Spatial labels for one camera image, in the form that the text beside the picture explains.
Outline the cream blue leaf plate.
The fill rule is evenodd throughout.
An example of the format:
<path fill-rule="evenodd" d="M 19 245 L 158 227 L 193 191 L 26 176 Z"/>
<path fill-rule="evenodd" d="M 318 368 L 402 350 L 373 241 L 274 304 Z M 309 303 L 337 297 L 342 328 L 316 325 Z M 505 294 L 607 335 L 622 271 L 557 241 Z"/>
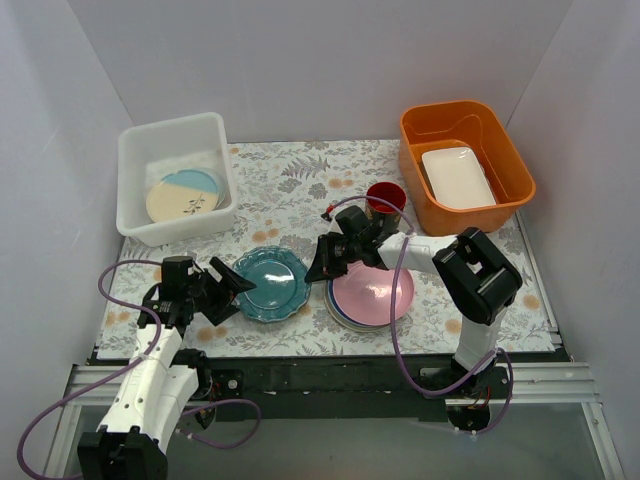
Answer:
<path fill-rule="evenodd" d="M 216 209 L 217 185 L 207 169 L 182 169 L 166 175 L 146 197 L 146 210 L 155 222 L 208 213 Z"/>

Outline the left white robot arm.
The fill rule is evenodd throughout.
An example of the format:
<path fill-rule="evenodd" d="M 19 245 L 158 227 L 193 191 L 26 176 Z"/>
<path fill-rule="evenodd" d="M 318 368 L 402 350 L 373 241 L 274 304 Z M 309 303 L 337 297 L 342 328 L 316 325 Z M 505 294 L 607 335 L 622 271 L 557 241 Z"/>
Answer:
<path fill-rule="evenodd" d="M 217 257 L 206 269 L 190 256 L 159 267 L 160 281 L 137 306 L 134 354 L 116 397 L 96 431 L 79 440 L 85 479 L 167 477 L 167 446 L 185 406 L 215 386 L 206 354 L 181 346 L 187 327 L 198 313 L 221 324 L 237 313 L 235 298 L 256 287 Z"/>

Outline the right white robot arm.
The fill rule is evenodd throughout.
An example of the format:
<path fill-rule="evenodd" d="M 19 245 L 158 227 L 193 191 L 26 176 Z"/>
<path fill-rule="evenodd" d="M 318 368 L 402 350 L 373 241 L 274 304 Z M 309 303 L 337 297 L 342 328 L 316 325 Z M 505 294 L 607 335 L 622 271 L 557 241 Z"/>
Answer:
<path fill-rule="evenodd" d="M 515 266 L 487 235 L 469 227 L 453 237 L 420 236 L 377 225 L 358 206 L 334 217 L 336 229 L 319 236 L 305 280 L 333 281 L 345 276 L 351 264 L 389 270 L 396 288 L 403 269 L 435 271 L 462 315 L 457 349 L 449 368 L 421 386 L 402 358 L 401 373 L 420 394 L 434 398 L 458 392 L 475 397 L 489 384 L 488 372 L 502 349 L 497 346 L 500 324 L 523 285 Z"/>

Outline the teal scalloped plate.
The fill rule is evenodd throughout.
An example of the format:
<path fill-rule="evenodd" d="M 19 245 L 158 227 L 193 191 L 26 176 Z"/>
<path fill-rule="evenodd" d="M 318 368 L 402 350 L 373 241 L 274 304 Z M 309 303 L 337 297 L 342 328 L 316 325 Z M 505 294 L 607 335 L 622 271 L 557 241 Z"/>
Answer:
<path fill-rule="evenodd" d="M 308 269 L 290 249 L 255 248 L 240 257 L 233 270 L 255 285 L 236 297 L 239 310 L 253 321 L 284 321 L 309 300 L 311 285 L 304 280 Z"/>

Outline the white deep round plate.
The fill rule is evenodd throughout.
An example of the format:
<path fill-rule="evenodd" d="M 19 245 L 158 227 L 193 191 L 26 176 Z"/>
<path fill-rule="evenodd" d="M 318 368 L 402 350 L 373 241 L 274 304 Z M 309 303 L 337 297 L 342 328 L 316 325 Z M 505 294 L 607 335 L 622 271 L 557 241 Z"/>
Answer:
<path fill-rule="evenodd" d="M 218 199 L 217 199 L 216 208 L 221 209 L 223 208 L 223 204 L 227 198 L 228 181 L 224 175 L 222 175 L 220 172 L 216 170 L 212 171 L 211 176 L 217 185 Z"/>

